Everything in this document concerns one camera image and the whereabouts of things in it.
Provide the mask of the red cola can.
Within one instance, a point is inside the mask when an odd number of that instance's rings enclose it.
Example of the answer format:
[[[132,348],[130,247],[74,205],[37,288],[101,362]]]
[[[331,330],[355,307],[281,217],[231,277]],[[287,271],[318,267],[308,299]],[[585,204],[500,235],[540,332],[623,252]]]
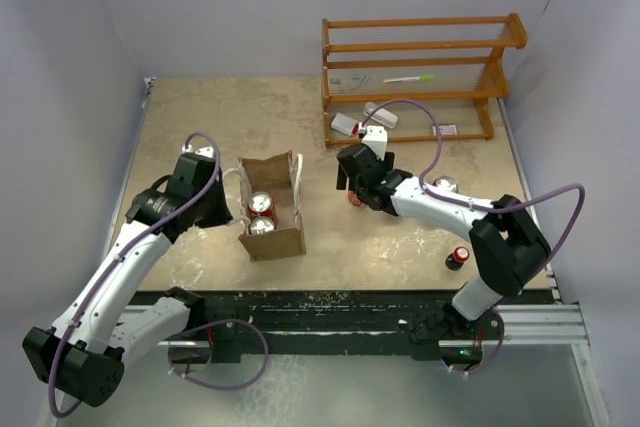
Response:
[[[251,194],[247,202],[247,212],[251,220],[266,217],[276,221],[275,202],[271,195],[264,191]]]
[[[358,198],[358,196],[356,195],[356,193],[355,193],[355,192],[353,192],[353,191],[348,191],[348,192],[347,192],[347,197],[348,197],[349,202],[350,202],[352,205],[354,205],[354,206],[356,206],[356,207],[358,207],[358,206],[361,206],[361,205],[362,205],[361,200]]]

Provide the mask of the purple Fanta can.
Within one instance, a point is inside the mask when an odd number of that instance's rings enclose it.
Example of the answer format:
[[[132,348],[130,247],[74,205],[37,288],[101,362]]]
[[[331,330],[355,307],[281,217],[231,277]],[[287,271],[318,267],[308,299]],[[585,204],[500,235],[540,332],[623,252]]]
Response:
[[[250,235],[263,235],[273,232],[276,224],[273,219],[265,216],[258,216],[251,220],[248,228]]]
[[[450,176],[440,176],[437,177],[433,182],[432,185],[434,187],[436,187],[437,189],[446,191],[446,192],[451,192],[451,193],[458,193],[459,192],[459,185],[458,182],[450,177]]]

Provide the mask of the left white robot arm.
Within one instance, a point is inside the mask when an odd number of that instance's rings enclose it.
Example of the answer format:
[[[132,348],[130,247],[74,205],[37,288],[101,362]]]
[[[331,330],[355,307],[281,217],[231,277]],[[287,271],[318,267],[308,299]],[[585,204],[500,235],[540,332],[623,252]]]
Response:
[[[134,197],[113,247],[78,297],[49,328],[25,335],[22,348],[36,377],[98,407],[113,395],[126,366],[158,342],[201,335],[205,301],[178,287],[133,319],[120,317],[181,234],[231,219],[213,148],[185,148],[172,174]]]

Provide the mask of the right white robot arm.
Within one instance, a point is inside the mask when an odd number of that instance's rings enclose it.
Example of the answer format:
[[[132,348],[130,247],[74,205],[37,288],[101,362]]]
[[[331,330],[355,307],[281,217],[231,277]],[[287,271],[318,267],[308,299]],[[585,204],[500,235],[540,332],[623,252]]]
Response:
[[[478,276],[455,294],[444,316],[456,338],[469,337],[487,310],[519,294],[549,257],[551,248],[527,211],[500,211],[520,204],[513,196],[466,200],[424,187],[418,177],[393,167],[393,153],[379,159],[364,144],[342,149],[337,161],[337,189],[355,193],[374,211],[424,221],[471,244]]]

